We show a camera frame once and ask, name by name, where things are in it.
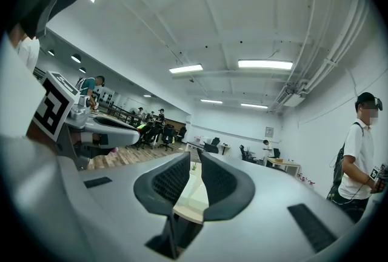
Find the backpack strap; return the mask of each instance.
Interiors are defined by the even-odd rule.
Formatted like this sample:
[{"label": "backpack strap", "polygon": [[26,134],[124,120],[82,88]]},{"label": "backpack strap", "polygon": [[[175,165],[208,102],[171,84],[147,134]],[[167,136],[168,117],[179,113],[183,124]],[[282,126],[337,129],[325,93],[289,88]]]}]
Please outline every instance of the backpack strap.
[{"label": "backpack strap", "polygon": [[361,127],[361,125],[359,124],[359,122],[354,122],[353,125],[356,124],[360,127],[360,129],[363,131],[363,136],[364,136],[364,129]]}]

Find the round ceiling light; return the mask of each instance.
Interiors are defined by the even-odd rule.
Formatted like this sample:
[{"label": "round ceiling light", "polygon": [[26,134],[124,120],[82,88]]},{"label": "round ceiling light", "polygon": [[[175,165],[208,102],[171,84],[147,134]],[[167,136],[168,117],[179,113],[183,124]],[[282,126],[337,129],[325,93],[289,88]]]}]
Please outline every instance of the round ceiling light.
[{"label": "round ceiling light", "polygon": [[74,54],[72,56],[72,60],[74,60],[75,62],[77,62],[78,64],[81,63],[81,57],[78,55],[78,54]]}]

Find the person in teal shirt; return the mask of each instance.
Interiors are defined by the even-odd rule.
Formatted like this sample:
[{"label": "person in teal shirt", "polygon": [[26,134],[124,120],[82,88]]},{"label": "person in teal shirt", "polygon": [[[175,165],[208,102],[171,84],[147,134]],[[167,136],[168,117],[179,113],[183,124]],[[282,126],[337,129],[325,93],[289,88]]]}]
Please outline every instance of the person in teal shirt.
[{"label": "person in teal shirt", "polygon": [[103,76],[100,75],[96,76],[95,78],[88,79],[81,78],[75,85],[76,89],[81,92],[81,95],[89,96],[90,105],[92,106],[92,108],[96,107],[96,103],[92,97],[93,89],[96,86],[105,86],[105,78]]}]

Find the white ceiling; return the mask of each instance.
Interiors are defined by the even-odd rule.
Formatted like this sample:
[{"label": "white ceiling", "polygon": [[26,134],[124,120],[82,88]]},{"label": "white ceiling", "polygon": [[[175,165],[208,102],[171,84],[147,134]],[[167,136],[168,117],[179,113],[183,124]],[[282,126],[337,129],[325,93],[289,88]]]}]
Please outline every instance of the white ceiling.
[{"label": "white ceiling", "polygon": [[[330,5],[330,0],[96,0],[95,4],[79,0],[61,13],[63,18],[54,19],[72,18],[98,43],[109,45],[105,56],[88,53],[145,89],[141,76],[126,67],[144,71],[148,81],[180,93],[185,101],[202,98],[223,100],[231,107],[242,102],[271,106],[287,80],[295,85],[301,77],[312,77],[333,47],[352,1],[332,0]],[[53,27],[87,52],[59,24]],[[315,48],[315,59],[307,67]],[[266,59],[272,54],[271,59],[293,62],[301,56],[292,75],[238,68],[239,59]],[[169,72],[190,64],[202,64],[204,71],[179,76]],[[157,91],[152,87],[153,94],[168,100]]]}]

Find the wooden floor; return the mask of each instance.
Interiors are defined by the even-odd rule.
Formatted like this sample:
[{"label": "wooden floor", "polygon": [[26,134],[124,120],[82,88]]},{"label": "wooden floor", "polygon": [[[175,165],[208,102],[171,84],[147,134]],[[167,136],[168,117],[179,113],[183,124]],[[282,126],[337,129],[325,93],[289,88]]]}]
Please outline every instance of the wooden floor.
[{"label": "wooden floor", "polygon": [[[87,169],[102,169],[157,160],[158,158],[173,153],[183,153],[186,145],[175,143],[173,148],[173,150],[169,149],[166,151],[166,148],[158,148],[158,145],[156,145],[154,149],[149,146],[144,146],[144,149],[140,148],[139,150],[137,150],[135,146],[129,146],[128,149],[123,147],[119,148],[116,153],[111,152],[107,156],[96,156],[94,159],[90,160]],[[196,149],[189,149],[191,161],[199,163],[200,160]]]}]

